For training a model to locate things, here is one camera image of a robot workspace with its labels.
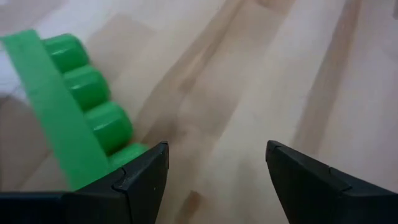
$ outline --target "wood grain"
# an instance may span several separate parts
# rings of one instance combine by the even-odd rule
[[[76,8],[86,10],[67,17]],[[44,37],[77,35],[133,120],[133,141],[169,141],[157,223],[287,223],[264,160],[269,139],[398,192],[393,8],[394,0],[65,1],[24,24]],[[0,119],[2,189],[64,189],[44,137],[21,132],[37,128],[29,108],[2,105]],[[17,134],[37,142],[27,147]]]

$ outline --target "light wood surface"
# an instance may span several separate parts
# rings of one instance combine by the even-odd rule
[[[169,141],[158,223],[287,223],[269,139],[398,192],[393,0],[27,2],[0,4],[0,34],[77,35],[134,141]],[[0,66],[1,189],[67,189],[3,50]]]

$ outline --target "wooden floor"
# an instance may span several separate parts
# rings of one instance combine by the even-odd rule
[[[393,0],[29,2],[0,4],[0,34],[77,35],[133,141],[169,141],[158,223],[287,223],[269,139],[398,192]],[[0,49],[1,189],[67,189],[6,61]]]

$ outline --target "green lego brick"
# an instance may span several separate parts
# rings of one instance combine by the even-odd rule
[[[1,40],[72,189],[146,150],[140,144],[121,149],[132,138],[132,124],[109,100],[106,81],[76,37],[41,40],[34,30],[26,30]]]

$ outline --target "lego stud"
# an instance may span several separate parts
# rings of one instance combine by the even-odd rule
[[[44,46],[61,73],[82,67],[89,62],[79,39],[71,34],[45,39]]]
[[[88,125],[108,155],[132,138],[132,124],[123,109],[109,101],[85,113]]]
[[[82,110],[89,110],[109,98],[108,85],[100,71],[90,65],[74,69],[63,76]]]

